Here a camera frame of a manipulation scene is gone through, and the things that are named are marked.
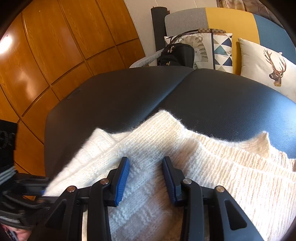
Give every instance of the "sweater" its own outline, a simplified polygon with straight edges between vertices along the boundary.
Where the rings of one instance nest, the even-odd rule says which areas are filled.
[[[130,132],[96,129],[49,184],[45,196],[59,196],[71,185],[94,184],[117,168],[122,156],[131,166],[122,201],[109,208],[115,241],[179,240],[182,209],[169,202],[161,170],[164,156],[200,186],[224,186],[266,241],[280,240],[296,216],[295,160],[272,147],[268,133],[227,142],[186,129],[164,110]]]

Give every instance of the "black bag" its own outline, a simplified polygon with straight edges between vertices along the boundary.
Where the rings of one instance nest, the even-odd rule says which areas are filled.
[[[196,30],[187,31],[174,37],[161,52],[158,65],[187,66],[193,68],[194,48],[188,44],[175,43],[182,35],[193,31]]]

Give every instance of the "gray armrest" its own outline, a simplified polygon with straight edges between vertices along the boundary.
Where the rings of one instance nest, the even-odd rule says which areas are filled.
[[[130,68],[136,68],[136,67],[143,67],[147,64],[150,64],[151,62],[153,62],[154,60],[156,60],[158,57],[160,57],[161,52],[163,51],[163,49],[158,50],[155,54],[148,56],[148,57],[144,57],[136,62],[134,62]]]

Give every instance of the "deer antler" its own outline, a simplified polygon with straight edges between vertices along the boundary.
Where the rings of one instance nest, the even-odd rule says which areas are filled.
[[[279,63],[280,64],[280,66],[281,66],[281,71],[279,71],[279,73],[284,73],[285,71],[286,71],[286,68],[287,68],[287,64],[286,64],[286,62],[285,62],[285,60],[283,59],[283,61],[281,60],[281,59],[279,59],[280,61],[281,61],[281,63],[283,64],[283,66],[281,65],[281,63]]]
[[[270,55],[271,55],[272,53],[268,53],[267,50],[264,50],[263,52],[264,52],[264,56],[267,58],[266,61],[267,61],[268,63],[271,64],[271,66],[272,66],[272,70],[275,70],[276,68],[275,68],[275,66],[274,66],[274,63],[272,62],[272,60],[271,60],[271,58],[270,58]]]

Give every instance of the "pillow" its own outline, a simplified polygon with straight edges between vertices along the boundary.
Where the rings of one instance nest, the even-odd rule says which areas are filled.
[[[165,37],[167,44],[172,37]],[[183,35],[175,43],[189,44],[194,48],[193,69],[216,69],[233,73],[232,68],[232,34],[196,33]]]
[[[280,53],[245,39],[241,76],[267,85],[296,102],[296,65]]]

